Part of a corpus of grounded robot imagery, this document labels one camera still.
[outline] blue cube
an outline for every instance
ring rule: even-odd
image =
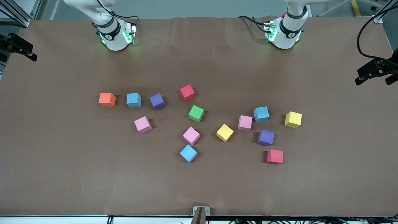
[[[259,143],[260,145],[270,146],[273,143],[274,136],[275,133],[262,130],[260,132],[260,136],[258,137],[257,143]]]
[[[185,146],[180,154],[188,161],[188,163],[192,162],[192,160],[198,155],[198,153],[190,145]]]
[[[262,122],[269,119],[268,108],[266,106],[254,109],[254,119],[256,122]]]
[[[126,103],[131,108],[141,107],[141,96],[138,93],[128,93]]]
[[[150,101],[152,103],[152,106],[155,110],[160,110],[162,108],[164,108],[166,105],[164,104],[163,98],[160,95],[160,93],[151,96],[150,97]]]

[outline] brown table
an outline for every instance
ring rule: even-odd
[[[297,45],[279,50],[234,18],[142,20],[137,45],[111,52],[91,21],[32,21],[21,37],[37,62],[14,54],[1,85],[0,214],[390,216],[398,210],[397,85],[356,86],[369,61],[355,40],[367,18],[311,18]],[[364,52],[390,57],[381,25]],[[192,84],[193,101],[179,88]],[[98,104],[113,92],[117,106]],[[142,95],[129,108],[126,94]],[[161,93],[166,108],[149,97]],[[202,122],[188,118],[192,105]],[[238,131],[240,115],[271,118]],[[283,125],[303,114],[302,126]],[[153,130],[133,121],[147,116]],[[235,132],[227,143],[215,132]],[[179,155],[190,126],[201,133],[190,164]],[[275,132],[272,147],[256,143]],[[283,165],[263,152],[285,152]]]

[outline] yellow cube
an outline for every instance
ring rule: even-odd
[[[301,117],[302,117],[302,114],[290,111],[286,115],[285,126],[288,126],[291,128],[298,128],[301,125]]]
[[[234,133],[234,131],[230,129],[226,124],[223,124],[221,128],[217,131],[217,136],[224,142],[227,142],[232,133]]]

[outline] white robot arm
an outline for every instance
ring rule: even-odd
[[[133,43],[137,26],[111,15],[108,7],[116,0],[64,0],[86,14],[99,30],[102,42],[112,51],[123,50]]]
[[[330,0],[283,0],[287,11],[283,17],[270,21],[265,25],[265,37],[276,47],[289,49],[299,40],[302,26],[308,18],[306,5],[322,4]]]

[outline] yellow tape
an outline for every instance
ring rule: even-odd
[[[351,4],[352,4],[352,7],[354,8],[355,16],[361,16],[361,13],[359,12],[357,1],[352,0]]]

